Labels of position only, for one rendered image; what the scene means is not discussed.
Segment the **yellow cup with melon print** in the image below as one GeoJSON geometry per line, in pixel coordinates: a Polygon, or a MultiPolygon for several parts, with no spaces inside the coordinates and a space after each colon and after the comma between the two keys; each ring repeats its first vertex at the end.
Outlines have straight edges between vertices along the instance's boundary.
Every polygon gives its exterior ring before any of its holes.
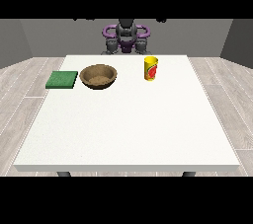
{"type": "Polygon", "coordinates": [[[144,79],[153,81],[156,76],[158,58],[155,56],[146,56],[144,58],[144,79]]]}

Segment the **brown wooden bowl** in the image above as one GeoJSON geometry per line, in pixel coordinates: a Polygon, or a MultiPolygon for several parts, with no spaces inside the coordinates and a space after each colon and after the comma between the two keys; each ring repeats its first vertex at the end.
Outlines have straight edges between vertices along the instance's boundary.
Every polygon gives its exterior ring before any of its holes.
{"type": "Polygon", "coordinates": [[[93,90],[103,90],[109,88],[117,78],[117,70],[105,64],[95,64],[84,68],[79,78],[88,88],[93,90]]]}

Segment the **green square pad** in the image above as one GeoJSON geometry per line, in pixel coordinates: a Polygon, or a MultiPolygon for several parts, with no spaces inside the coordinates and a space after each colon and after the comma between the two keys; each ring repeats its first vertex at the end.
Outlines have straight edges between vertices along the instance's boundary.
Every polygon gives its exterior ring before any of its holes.
{"type": "Polygon", "coordinates": [[[52,71],[45,87],[47,89],[72,89],[77,74],[77,71],[52,71]]]}

